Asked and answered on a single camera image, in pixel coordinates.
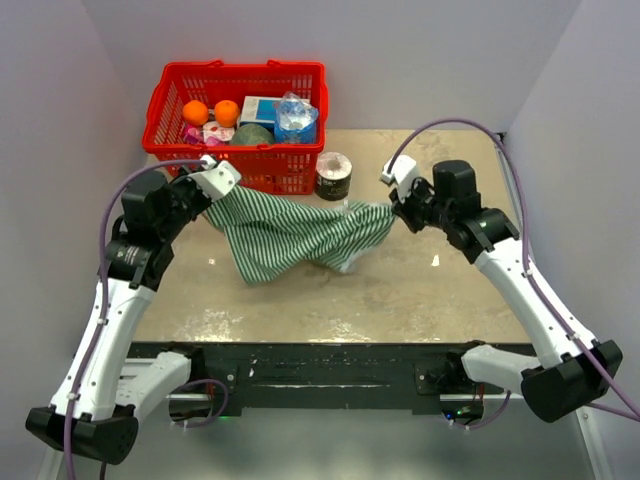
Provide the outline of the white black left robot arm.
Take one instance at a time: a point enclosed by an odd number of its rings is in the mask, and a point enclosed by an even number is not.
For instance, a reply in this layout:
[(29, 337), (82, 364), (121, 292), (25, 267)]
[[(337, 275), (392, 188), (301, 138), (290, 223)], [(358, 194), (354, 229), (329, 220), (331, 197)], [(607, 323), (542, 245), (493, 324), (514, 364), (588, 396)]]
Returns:
[(48, 446), (118, 465), (165, 396), (205, 385), (207, 368), (197, 347), (160, 353), (126, 384), (120, 377), (137, 325), (174, 258), (173, 241), (222, 196), (210, 180), (208, 171), (184, 168), (168, 181), (151, 170), (117, 193), (123, 213), (111, 239), (101, 243), (95, 300), (76, 355), (48, 405), (32, 408), (26, 418), (26, 429)]

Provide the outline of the green white striped garment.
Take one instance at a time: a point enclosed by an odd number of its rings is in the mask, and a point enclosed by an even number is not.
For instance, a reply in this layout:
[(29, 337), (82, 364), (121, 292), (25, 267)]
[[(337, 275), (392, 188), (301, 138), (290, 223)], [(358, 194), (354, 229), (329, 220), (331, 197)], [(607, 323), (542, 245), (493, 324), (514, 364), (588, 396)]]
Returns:
[(244, 187), (213, 202), (204, 217), (225, 235), (249, 285), (270, 282), (305, 261), (347, 273), (384, 242), (396, 220), (385, 203), (324, 208)]

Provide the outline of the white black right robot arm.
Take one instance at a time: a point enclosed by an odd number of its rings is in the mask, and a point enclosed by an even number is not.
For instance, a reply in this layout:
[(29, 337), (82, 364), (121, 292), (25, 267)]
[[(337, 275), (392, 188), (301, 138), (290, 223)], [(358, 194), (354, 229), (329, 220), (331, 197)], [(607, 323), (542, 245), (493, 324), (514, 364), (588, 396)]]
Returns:
[(531, 285), (529, 277), (537, 268), (523, 264), (517, 228), (502, 210), (482, 206), (468, 162), (439, 162), (432, 173), (427, 181), (407, 155), (385, 164), (381, 180), (392, 189), (393, 213), (413, 233), (425, 227), (443, 231), (501, 294), (535, 351), (527, 356), (469, 342), (448, 355), (448, 386), (459, 393), (478, 383), (510, 390), (547, 423), (604, 396), (609, 385), (603, 376), (615, 375), (623, 360), (619, 346), (599, 341), (575, 317), (567, 328), (559, 324), (540, 297), (555, 300), (556, 294), (544, 279)]

